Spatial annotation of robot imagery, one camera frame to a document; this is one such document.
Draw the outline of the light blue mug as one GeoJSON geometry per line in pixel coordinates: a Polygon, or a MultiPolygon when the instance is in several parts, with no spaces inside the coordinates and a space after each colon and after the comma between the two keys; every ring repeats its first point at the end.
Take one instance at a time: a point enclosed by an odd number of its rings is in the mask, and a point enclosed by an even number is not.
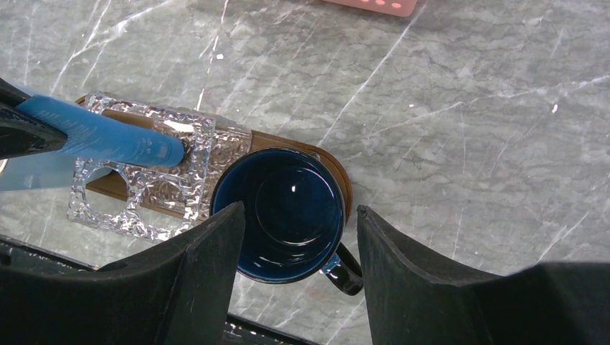
{"type": "MultiPolygon", "coordinates": [[[[22,86],[18,89],[33,96],[22,86]]],[[[1,159],[1,191],[67,188],[73,182],[75,157],[59,155],[58,151],[1,159]]]]}

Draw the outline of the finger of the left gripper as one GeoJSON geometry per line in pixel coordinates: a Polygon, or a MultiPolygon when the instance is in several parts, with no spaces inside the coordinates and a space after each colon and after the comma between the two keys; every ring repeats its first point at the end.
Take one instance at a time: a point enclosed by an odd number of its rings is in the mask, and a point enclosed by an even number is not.
{"type": "Polygon", "coordinates": [[[68,136],[20,110],[31,95],[1,80],[1,159],[61,149],[68,136]]]}

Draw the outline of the pink plastic basket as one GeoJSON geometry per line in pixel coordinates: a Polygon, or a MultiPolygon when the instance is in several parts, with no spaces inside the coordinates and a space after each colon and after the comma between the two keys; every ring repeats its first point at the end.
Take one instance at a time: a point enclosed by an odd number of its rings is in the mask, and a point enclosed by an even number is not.
{"type": "Polygon", "coordinates": [[[414,11],[417,0],[325,0],[326,2],[364,9],[370,12],[408,17],[414,11]]]}

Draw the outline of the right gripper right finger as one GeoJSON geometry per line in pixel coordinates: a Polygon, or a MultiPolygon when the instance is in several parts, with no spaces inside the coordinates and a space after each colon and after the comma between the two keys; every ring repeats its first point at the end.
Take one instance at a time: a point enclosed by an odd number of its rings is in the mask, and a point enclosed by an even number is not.
{"type": "Polygon", "coordinates": [[[374,344],[607,344],[609,265],[542,262],[501,276],[456,262],[358,207],[374,344]]]}

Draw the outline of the clear acrylic holder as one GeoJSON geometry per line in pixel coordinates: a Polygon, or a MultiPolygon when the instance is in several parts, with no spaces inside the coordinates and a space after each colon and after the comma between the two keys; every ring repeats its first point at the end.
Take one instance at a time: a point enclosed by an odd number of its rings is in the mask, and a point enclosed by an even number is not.
{"type": "Polygon", "coordinates": [[[214,114],[120,99],[101,91],[76,103],[125,122],[143,120],[151,129],[181,140],[186,148],[183,161],[175,167],[78,158],[67,218],[92,228],[151,242],[185,232],[209,216],[211,195],[222,173],[252,146],[250,129],[214,114]],[[94,188],[109,192],[111,178],[126,184],[125,205],[116,215],[96,210],[87,197],[94,188]]]}

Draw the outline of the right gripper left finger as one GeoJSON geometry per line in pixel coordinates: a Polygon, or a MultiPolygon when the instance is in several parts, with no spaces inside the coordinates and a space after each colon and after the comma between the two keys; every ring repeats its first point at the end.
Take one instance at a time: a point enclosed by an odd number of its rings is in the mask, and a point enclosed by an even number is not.
{"type": "Polygon", "coordinates": [[[236,202],[94,272],[1,264],[1,342],[219,344],[244,232],[236,202]]]}

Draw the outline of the brown wooden oval tray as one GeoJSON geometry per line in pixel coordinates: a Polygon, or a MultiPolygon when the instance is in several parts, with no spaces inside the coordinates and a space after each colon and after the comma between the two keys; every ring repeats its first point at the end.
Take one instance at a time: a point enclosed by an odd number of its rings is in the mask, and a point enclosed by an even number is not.
{"type": "MultiPolygon", "coordinates": [[[[155,105],[150,102],[127,101],[117,98],[118,96],[110,93],[90,93],[79,98],[76,103],[87,108],[89,111],[109,116],[128,124],[138,126],[157,126],[151,121],[136,119],[136,116],[151,117],[154,114],[169,114],[169,111],[192,116],[212,116],[216,117],[217,125],[212,140],[211,154],[209,158],[206,182],[201,199],[201,212],[199,220],[205,220],[210,212],[211,195],[222,173],[238,158],[245,156],[255,150],[270,147],[282,147],[300,150],[321,159],[324,166],[332,173],[337,181],[345,201],[346,222],[350,217],[352,208],[352,186],[348,174],[340,162],[327,151],[313,145],[298,142],[292,139],[267,134],[255,130],[250,130],[237,124],[234,121],[209,113],[202,113],[185,107],[170,107],[155,105]]],[[[117,199],[127,200],[127,191],[119,191],[119,173],[111,172],[109,177],[102,177],[100,180],[87,184],[87,188],[94,192],[99,192],[106,196],[117,199]]],[[[174,196],[168,183],[161,183],[158,187],[152,187],[152,196],[144,196],[143,207],[158,211],[169,216],[178,218],[178,213],[184,210],[185,203],[178,201],[178,196],[174,196]]]]}

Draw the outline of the blue toothpaste tube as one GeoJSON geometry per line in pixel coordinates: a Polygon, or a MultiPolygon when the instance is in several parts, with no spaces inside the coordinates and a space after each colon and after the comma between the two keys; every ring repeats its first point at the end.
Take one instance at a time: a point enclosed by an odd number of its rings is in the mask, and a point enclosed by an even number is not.
{"type": "Polygon", "coordinates": [[[125,124],[51,96],[36,95],[16,106],[67,135],[58,154],[134,165],[173,167],[184,158],[182,141],[125,124]]]}

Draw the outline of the dark blue mug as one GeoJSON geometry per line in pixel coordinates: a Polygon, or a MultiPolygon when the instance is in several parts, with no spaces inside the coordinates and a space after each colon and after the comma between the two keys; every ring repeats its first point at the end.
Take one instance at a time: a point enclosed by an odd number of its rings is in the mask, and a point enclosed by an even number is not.
{"type": "Polygon", "coordinates": [[[210,199],[210,213],[241,202],[241,275],[289,284],[320,272],[346,295],[364,287],[362,269],[342,244],[347,204],[324,164],[297,149],[269,147],[233,162],[210,199]]]}

